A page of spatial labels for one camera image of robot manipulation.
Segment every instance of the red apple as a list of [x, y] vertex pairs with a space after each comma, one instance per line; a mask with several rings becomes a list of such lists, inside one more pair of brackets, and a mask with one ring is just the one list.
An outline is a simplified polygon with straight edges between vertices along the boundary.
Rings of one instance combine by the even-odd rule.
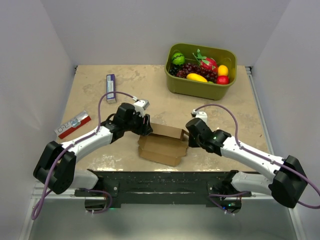
[[218, 76], [218, 78], [216, 79], [216, 83], [222, 85], [229, 84], [229, 78], [228, 76]]

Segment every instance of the yellow lemon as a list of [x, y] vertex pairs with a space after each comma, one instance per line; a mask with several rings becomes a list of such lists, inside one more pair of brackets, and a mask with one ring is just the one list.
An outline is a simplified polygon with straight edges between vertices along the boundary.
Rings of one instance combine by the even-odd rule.
[[228, 76], [229, 70], [225, 65], [220, 65], [218, 67], [218, 76]]

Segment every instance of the red and white box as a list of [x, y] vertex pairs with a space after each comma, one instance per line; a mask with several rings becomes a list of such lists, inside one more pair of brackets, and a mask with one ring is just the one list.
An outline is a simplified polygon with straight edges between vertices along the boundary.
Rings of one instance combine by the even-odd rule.
[[86, 124], [91, 120], [89, 114], [86, 111], [82, 111], [77, 116], [69, 120], [67, 123], [62, 124], [54, 132], [60, 139], [64, 139], [69, 134]]

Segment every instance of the white wall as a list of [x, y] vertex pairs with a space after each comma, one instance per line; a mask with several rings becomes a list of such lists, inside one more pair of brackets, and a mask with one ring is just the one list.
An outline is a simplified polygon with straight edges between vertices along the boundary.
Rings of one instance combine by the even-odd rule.
[[73, 65], [39, 0], [2, 0], [0, 32], [0, 238], [16, 240]]
[[252, 66], [290, 0], [41, 0], [77, 64], [164, 64], [179, 42]]
[[[292, 0], [253, 77], [274, 151], [296, 156], [320, 186], [320, 1]], [[302, 200], [319, 205], [310, 188]], [[309, 240], [320, 237], [320, 211], [299, 206]]]

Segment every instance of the small box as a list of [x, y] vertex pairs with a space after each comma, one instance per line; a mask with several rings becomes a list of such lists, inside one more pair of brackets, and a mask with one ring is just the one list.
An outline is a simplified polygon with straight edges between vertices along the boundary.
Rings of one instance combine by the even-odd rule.
[[69, 134], [73, 133], [75, 130], [80, 128], [82, 125], [86, 124], [91, 120], [90, 116], [86, 111], [80, 112], [77, 116], [70, 119], [68, 122], [62, 124], [55, 131], [56, 135], [60, 139], [64, 139]]
[[138, 154], [141, 158], [157, 163], [177, 166], [181, 157], [187, 154], [188, 144], [184, 142], [186, 131], [181, 128], [151, 123], [153, 132], [140, 136]]
[[[114, 92], [116, 90], [116, 77], [114, 74], [108, 74], [106, 76], [106, 93]], [[110, 93], [106, 96], [106, 101], [109, 104], [117, 102], [116, 94]]]

